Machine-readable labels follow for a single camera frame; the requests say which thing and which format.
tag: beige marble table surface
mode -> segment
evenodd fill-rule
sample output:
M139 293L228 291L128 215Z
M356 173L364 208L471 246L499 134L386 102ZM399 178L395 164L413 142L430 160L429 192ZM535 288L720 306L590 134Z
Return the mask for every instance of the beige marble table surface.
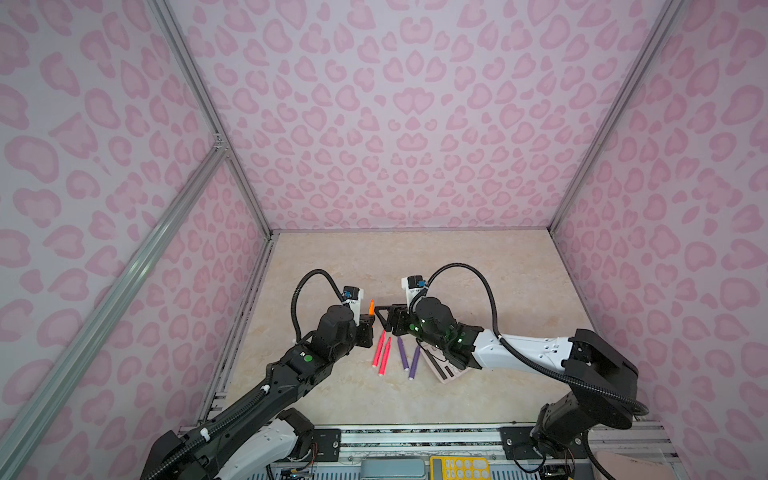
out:
M577 328L591 328L545 230L282 233L240 346L228 404L260 382L267 363L291 347L290 300L306 272L323 268L340 289L345 285L364 289L367 310L371 299L377 305L404 303L402 277L426 279L451 262L469 263L485 275L503 333L570 336ZM468 270L445 271L429 294L448 305L458 321L491 327L488 297ZM314 329L335 302L326 280L312 278L302 290L297 310L302 332ZM381 331L377 322L374 343ZM415 341L412 337L405 341L410 359ZM544 376L507 369L473 370L443 385L423 355L416 378L409 381L394 341L387 373L381 377L371 367L374 349L354 349L295 407L316 425L534 422L544 403L568 391Z

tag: yellow calculator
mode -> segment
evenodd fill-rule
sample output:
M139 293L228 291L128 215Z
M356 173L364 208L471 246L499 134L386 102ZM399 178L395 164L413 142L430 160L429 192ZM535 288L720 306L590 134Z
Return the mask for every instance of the yellow calculator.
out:
M489 480L491 469L482 457L430 457L432 480Z

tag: purple marker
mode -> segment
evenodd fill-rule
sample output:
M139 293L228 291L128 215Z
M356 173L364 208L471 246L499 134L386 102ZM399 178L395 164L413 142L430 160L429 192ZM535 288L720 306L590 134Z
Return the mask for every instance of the purple marker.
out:
M402 344L402 337L397 337L397 348L400 349L400 359L402 360L402 369L408 372L408 357L406 356L406 347Z
M419 344L416 344L416 351L413 354L413 361L411 362L411 373L408 375L408 380L413 380L413 377L416 376L416 365L419 363L419 355L421 352L421 347L419 347Z

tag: pink wallpaper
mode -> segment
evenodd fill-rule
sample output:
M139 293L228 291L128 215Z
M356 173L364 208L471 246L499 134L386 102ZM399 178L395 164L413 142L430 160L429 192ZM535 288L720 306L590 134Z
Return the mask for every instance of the pink wallpaper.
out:
M662 0L173 1L270 225L548 225Z
M222 165L22 478L136 478L158 436L193 424L262 243Z
M210 149L141 0L0 5L0 435Z
M766 25L692 3L556 237L693 480L768 476Z

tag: orange marker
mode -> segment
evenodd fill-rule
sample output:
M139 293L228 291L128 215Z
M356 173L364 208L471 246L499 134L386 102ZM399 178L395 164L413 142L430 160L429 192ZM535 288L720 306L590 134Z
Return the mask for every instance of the orange marker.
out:
M382 355L382 347L384 347L384 335L386 332L382 331L382 335L379 337L379 346L376 347L376 356L373 357L373 364L371 365L373 368L379 366L379 357Z
M389 359L389 347L392 345L392 337L386 341L386 347L384 347L384 357L382 357L382 365L379 368L379 375L384 376L386 373L386 361Z

